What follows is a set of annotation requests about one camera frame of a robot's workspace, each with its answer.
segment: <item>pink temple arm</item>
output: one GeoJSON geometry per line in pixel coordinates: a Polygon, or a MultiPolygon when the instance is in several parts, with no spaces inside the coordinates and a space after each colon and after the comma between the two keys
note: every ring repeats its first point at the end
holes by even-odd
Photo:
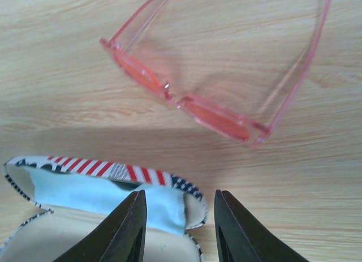
{"type": "Polygon", "coordinates": [[[145,2],[112,37],[120,50],[125,51],[159,13],[168,0],[148,0],[145,2]]]}
{"type": "Polygon", "coordinates": [[[303,82],[303,79],[304,79],[306,73],[309,70],[309,67],[311,66],[312,60],[313,60],[313,58],[314,58],[314,56],[316,54],[318,43],[319,43],[321,35],[322,35],[322,30],[323,30],[324,24],[325,24],[326,19],[327,19],[327,14],[328,14],[328,11],[329,11],[329,8],[330,8],[331,1],[332,0],[325,0],[324,9],[323,9],[323,13],[322,13],[322,18],[321,18],[321,21],[320,21],[317,29],[316,29],[316,33],[315,33],[313,42],[311,44],[311,47],[309,49],[309,53],[308,53],[308,56],[307,56],[305,64],[304,64],[304,68],[303,68],[302,72],[300,73],[300,75],[298,76],[297,81],[293,86],[293,89],[291,90],[289,95],[284,100],[281,108],[279,109],[277,115],[275,116],[274,120],[272,121],[272,123],[271,123],[271,125],[269,127],[270,132],[272,132],[275,129],[276,125],[282,119],[285,111],[287,110],[287,108],[289,107],[289,104],[291,103],[291,100],[294,98],[295,94],[297,93],[298,89],[300,88],[300,86],[301,86],[301,84],[303,82]]]}

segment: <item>pink eyeglass frame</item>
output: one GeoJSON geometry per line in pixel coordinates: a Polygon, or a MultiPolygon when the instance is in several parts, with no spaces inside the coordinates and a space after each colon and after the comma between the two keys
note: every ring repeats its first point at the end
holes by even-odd
{"type": "Polygon", "coordinates": [[[147,88],[157,96],[163,97],[171,102],[177,109],[183,110],[190,115],[197,123],[236,141],[241,141],[247,147],[265,142],[274,131],[277,124],[283,118],[289,104],[300,88],[306,73],[308,72],[312,60],[315,56],[322,30],[326,22],[331,0],[325,0],[324,9],[319,25],[316,28],[313,41],[308,50],[299,57],[294,67],[306,57],[303,69],[296,79],[289,94],[283,100],[281,107],[275,117],[268,125],[256,122],[249,116],[237,114],[226,108],[222,108],[207,99],[190,93],[183,96],[181,100],[176,100],[169,93],[170,84],[160,84],[151,69],[142,65],[137,59],[126,53],[127,48],[140,36],[149,23],[158,15],[168,0],[148,0],[145,2],[122,26],[122,28],[107,41],[100,39],[100,43],[105,51],[109,53],[114,62],[123,69],[134,81],[147,88]],[[134,29],[135,19],[142,19],[141,25],[134,29]],[[131,38],[122,37],[123,34],[131,32],[131,38]]]}

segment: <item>eyeglass case lid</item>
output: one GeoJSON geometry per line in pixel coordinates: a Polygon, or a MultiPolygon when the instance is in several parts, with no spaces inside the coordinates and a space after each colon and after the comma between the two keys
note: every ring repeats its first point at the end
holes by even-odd
{"type": "MultiPolygon", "coordinates": [[[[184,241],[185,246],[194,246],[193,253],[194,255],[197,254],[197,257],[199,259],[197,262],[202,261],[202,252],[200,250],[200,246],[198,243],[188,234],[186,233],[187,229],[193,229],[197,228],[199,226],[202,226],[205,224],[208,220],[208,206],[206,203],[206,200],[203,196],[203,194],[199,191],[199,189],[194,186],[192,183],[186,181],[185,179],[177,176],[172,175],[166,172],[162,172],[159,170],[154,169],[147,169],[144,167],[137,167],[137,166],[131,166],[131,165],[125,165],[120,163],[114,163],[114,162],[107,162],[107,161],[97,161],[97,160],[88,160],[83,158],[72,158],[72,157],[54,157],[54,156],[19,156],[14,157],[11,160],[7,161],[3,166],[3,173],[7,181],[13,186],[15,190],[19,194],[21,194],[25,199],[27,199],[30,203],[33,203],[35,206],[42,208],[46,210],[45,213],[39,214],[37,216],[34,216],[33,218],[29,219],[25,223],[23,223],[20,228],[11,236],[7,242],[5,243],[2,248],[0,248],[0,261],[2,262],[2,253],[6,252],[9,245],[12,241],[14,241],[15,237],[19,237],[16,234],[19,234],[19,231],[29,230],[29,223],[32,222],[32,226],[36,226],[37,221],[34,221],[35,219],[42,219],[44,218],[42,215],[50,214],[51,216],[46,216],[47,222],[50,221],[50,217],[52,219],[55,218],[61,218],[61,222],[64,222],[64,216],[69,216],[74,219],[79,219],[80,216],[83,218],[85,217],[86,221],[81,222],[81,226],[86,225],[85,223],[88,220],[91,220],[91,222],[94,223],[100,223],[100,221],[105,217],[106,214],[102,214],[99,212],[99,209],[102,209],[102,201],[101,199],[98,199],[98,201],[94,201],[94,199],[91,199],[92,195],[90,194],[89,197],[87,195],[81,195],[81,193],[74,192],[73,198],[79,202],[75,203],[76,205],[80,205],[82,207],[81,209],[75,208],[75,207],[64,207],[62,206],[61,200],[55,199],[56,203],[41,203],[39,200],[36,199],[36,188],[39,188],[40,190],[43,190],[43,196],[37,195],[37,197],[41,197],[44,199],[44,197],[48,198],[55,195],[57,196],[58,193],[54,193],[54,190],[52,189],[53,186],[57,187],[57,182],[66,182],[69,178],[69,182],[73,183],[70,178],[83,178],[86,180],[92,180],[94,182],[100,181],[100,182],[106,182],[111,183],[113,187],[118,187],[120,184],[122,187],[124,187],[125,190],[129,190],[129,193],[137,188],[142,188],[146,192],[146,198],[147,198],[147,192],[149,192],[149,196],[151,199],[154,200],[156,207],[155,209],[152,209],[151,211],[154,212],[153,216],[153,224],[156,224],[156,227],[149,227],[147,225],[148,230],[156,231],[155,233],[146,233],[146,244],[148,242],[157,242],[160,237],[163,237],[165,239],[165,242],[174,241],[175,237],[174,235],[180,236],[181,234],[177,234],[179,231],[179,227],[173,227],[175,224],[180,224],[179,220],[173,222],[172,219],[170,219],[170,216],[165,217],[163,214],[170,214],[173,216],[172,210],[167,211],[167,207],[165,208],[160,207],[160,210],[157,209],[158,205],[162,205],[162,203],[168,202],[168,203],[177,203],[179,199],[179,195],[171,194],[171,198],[166,197],[167,192],[166,190],[172,190],[176,192],[182,193],[183,198],[183,205],[176,210],[176,215],[179,210],[183,210],[183,214],[186,220],[186,223],[184,223],[184,227],[182,230],[182,237],[188,238],[188,241],[184,241]],[[57,178],[56,180],[51,181],[51,184],[47,184],[49,182],[49,179],[51,179],[52,176],[56,176],[54,178],[57,178]],[[154,198],[155,195],[160,194],[160,196],[156,199],[154,198]],[[96,205],[96,210],[92,210],[87,208],[89,205],[96,205]],[[168,221],[169,224],[161,225],[160,227],[157,227],[157,221],[159,222],[166,222],[168,221]]],[[[99,189],[98,191],[104,196],[102,198],[105,198],[105,202],[107,202],[107,194],[109,194],[108,190],[106,189],[99,189]]],[[[148,211],[150,211],[150,208],[152,205],[150,205],[147,202],[148,211]]],[[[44,225],[42,224],[37,229],[42,229],[44,225]]]]}

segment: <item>open glasses case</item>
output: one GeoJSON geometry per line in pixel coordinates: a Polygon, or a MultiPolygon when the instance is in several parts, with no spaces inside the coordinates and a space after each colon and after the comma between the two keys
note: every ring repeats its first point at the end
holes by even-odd
{"type": "Polygon", "coordinates": [[[330,3],[148,0],[101,44],[133,81],[253,147],[271,135],[305,79],[330,3]]]}
{"type": "MultiPolygon", "coordinates": [[[[44,209],[0,249],[0,262],[202,262],[186,230],[208,220],[199,189],[176,175],[68,157],[15,157],[7,181],[44,209]]],[[[306,262],[235,197],[216,191],[220,262],[306,262]]]]}

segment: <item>wooden table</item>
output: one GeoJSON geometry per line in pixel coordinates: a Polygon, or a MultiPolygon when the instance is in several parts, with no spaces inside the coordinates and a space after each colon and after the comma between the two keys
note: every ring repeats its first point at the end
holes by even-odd
{"type": "MultiPolygon", "coordinates": [[[[362,0],[333,0],[308,79],[257,150],[156,100],[107,57],[99,38],[146,0],[0,1],[2,162],[51,154],[166,170],[200,186],[211,211],[215,190],[229,190],[310,261],[361,261],[362,0]]],[[[0,195],[3,242],[36,209],[2,178],[0,195]]],[[[218,261],[213,214],[191,233],[218,261]]]]}

